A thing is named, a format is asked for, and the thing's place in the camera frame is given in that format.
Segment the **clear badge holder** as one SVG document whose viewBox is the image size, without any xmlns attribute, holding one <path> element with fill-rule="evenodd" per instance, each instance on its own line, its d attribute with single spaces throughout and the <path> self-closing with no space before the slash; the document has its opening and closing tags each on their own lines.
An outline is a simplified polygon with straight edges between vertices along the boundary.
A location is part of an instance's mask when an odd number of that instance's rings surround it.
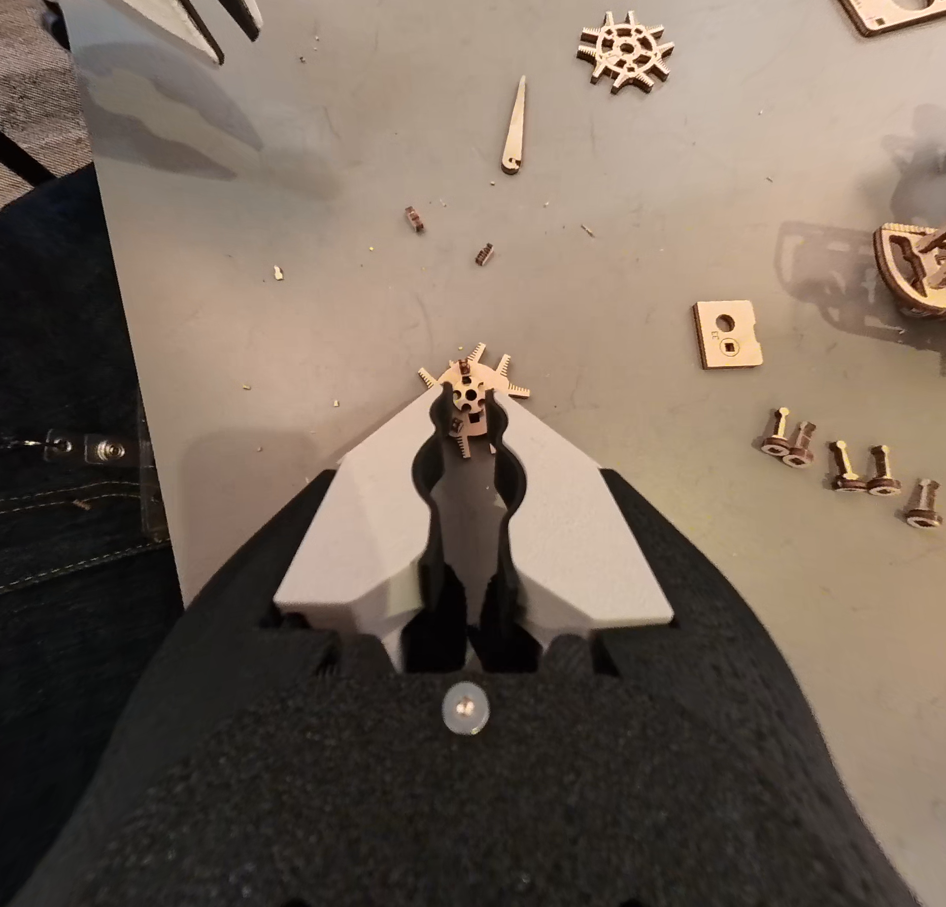
<svg viewBox="0 0 946 907">
<path fill-rule="evenodd" d="M 140 404 L 139 408 L 134 436 L 50 428 L 41 457 L 46 463 L 135 471 L 143 534 L 153 544 L 164 543 L 169 540 L 167 513 L 147 416 Z"/>
</svg>

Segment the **square wooden plate with holes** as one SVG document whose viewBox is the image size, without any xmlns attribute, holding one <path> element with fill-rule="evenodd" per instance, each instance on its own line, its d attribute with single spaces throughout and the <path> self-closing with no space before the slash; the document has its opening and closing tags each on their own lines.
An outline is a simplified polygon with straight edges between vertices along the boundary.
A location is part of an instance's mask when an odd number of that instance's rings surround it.
<svg viewBox="0 0 946 907">
<path fill-rule="evenodd" d="M 692 306 L 696 340 L 705 370 L 763 365 L 756 317 L 748 300 L 703 301 Z"/>
</svg>

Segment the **person's dark jeans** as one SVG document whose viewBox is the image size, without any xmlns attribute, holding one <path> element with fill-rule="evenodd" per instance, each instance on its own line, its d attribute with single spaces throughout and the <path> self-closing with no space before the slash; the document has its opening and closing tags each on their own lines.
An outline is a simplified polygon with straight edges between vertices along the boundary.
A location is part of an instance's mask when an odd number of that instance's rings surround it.
<svg viewBox="0 0 946 907">
<path fill-rule="evenodd" d="M 135 470 L 46 461 L 51 430 L 136 436 L 138 380 L 95 168 L 1 217 L 1 897 L 70 819 L 183 612 Z"/>
</svg>

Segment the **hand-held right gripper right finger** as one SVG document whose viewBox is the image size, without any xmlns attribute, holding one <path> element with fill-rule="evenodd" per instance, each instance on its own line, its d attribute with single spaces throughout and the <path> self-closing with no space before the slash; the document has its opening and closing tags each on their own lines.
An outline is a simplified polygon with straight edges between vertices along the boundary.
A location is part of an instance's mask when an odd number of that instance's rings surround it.
<svg viewBox="0 0 946 907">
<path fill-rule="evenodd" d="M 542 648 L 561 636 L 662 627 L 673 607 L 628 525 L 610 472 L 506 393 L 488 396 L 500 524 L 503 629 Z"/>
</svg>

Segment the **grey desk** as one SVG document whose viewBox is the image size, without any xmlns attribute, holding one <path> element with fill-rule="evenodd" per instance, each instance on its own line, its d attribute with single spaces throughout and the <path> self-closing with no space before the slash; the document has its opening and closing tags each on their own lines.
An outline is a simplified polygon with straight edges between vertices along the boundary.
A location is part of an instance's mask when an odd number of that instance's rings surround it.
<svg viewBox="0 0 946 907">
<path fill-rule="evenodd" d="M 944 327 L 901 318 L 871 247 L 944 219 L 944 26 L 862 39 L 834 0 L 257 0 L 249 42 L 194 1 L 217 70 L 62 0 L 185 598 L 419 367 L 484 342 L 745 595 L 873 830 L 938 873 L 944 529 L 838 496 L 824 445 L 944 484 Z M 577 59 L 608 11 L 674 43 L 651 93 Z M 727 300 L 763 365 L 703 369 L 692 306 Z M 783 405 L 788 441 L 816 424 L 809 467 L 760 450 Z"/>
</svg>

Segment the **wooden spoked gear with hub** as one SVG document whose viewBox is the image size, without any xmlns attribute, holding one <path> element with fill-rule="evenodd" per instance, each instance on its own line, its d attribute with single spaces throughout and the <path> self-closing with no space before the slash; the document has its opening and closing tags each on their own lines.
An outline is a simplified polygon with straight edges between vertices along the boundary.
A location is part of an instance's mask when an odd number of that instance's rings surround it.
<svg viewBox="0 0 946 907">
<path fill-rule="evenodd" d="M 461 357 L 449 361 L 446 369 L 440 374 L 433 374 L 425 368 L 418 370 L 420 379 L 428 389 L 442 387 L 444 384 L 451 386 L 453 408 L 447 437 L 456 443 L 465 461 L 472 457 L 471 441 L 484 438 L 488 434 L 487 393 L 506 393 L 521 400 L 531 397 L 530 389 L 518 386 L 510 380 L 512 357 L 509 354 L 504 354 L 497 365 L 491 367 L 482 361 L 485 352 L 485 344 L 480 343 L 468 352 L 461 349 Z"/>
</svg>

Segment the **pointed wooden stick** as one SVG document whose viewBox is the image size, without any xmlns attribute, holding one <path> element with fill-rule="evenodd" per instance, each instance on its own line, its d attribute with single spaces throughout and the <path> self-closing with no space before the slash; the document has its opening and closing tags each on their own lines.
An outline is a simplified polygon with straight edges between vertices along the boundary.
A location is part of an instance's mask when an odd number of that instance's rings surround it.
<svg viewBox="0 0 946 907">
<path fill-rule="evenodd" d="M 526 92 L 527 77 L 522 75 L 516 88 L 501 158 L 503 173 L 509 176 L 517 174 L 523 162 Z"/>
</svg>

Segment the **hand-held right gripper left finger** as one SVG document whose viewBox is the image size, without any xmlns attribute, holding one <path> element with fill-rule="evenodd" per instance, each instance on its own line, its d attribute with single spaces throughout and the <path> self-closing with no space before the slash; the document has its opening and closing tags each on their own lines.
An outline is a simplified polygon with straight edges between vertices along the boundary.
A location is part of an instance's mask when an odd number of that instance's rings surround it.
<svg viewBox="0 0 946 907">
<path fill-rule="evenodd" d="M 451 411 L 450 389 L 429 389 L 341 458 L 274 596 L 283 614 L 400 645 L 432 613 L 445 577 L 432 491 Z"/>
</svg>

